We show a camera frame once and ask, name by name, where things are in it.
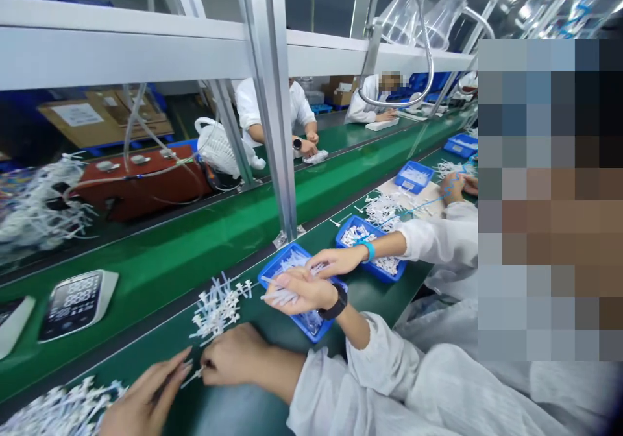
aluminum pole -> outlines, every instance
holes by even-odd
[[[279,220],[297,238],[297,204],[287,75],[286,0],[238,0],[249,35],[253,79]]]

watch strap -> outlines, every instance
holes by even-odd
[[[348,294],[344,291],[342,286],[339,284],[333,284],[333,286],[337,290],[337,302],[330,309],[321,308],[318,310],[318,314],[325,321],[330,321],[338,317],[342,314],[342,311],[344,311],[344,308],[346,308],[346,305],[348,304]]]

teal wristband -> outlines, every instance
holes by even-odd
[[[372,243],[369,243],[367,241],[360,241],[359,244],[368,248],[368,260],[362,263],[362,264],[367,264],[371,260],[374,259],[374,256],[376,255],[376,251],[374,250],[374,246],[372,245]]]

white device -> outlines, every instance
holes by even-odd
[[[31,315],[34,303],[34,298],[23,297],[0,304],[0,359],[13,350]]]
[[[102,319],[118,278],[116,272],[99,269],[60,282],[50,295],[39,343],[78,332]]]
[[[372,131],[381,131],[381,129],[389,128],[398,124],[398,118],[394,118],[389,121],[375,121],[374,123],[368,123],[365,128]]]

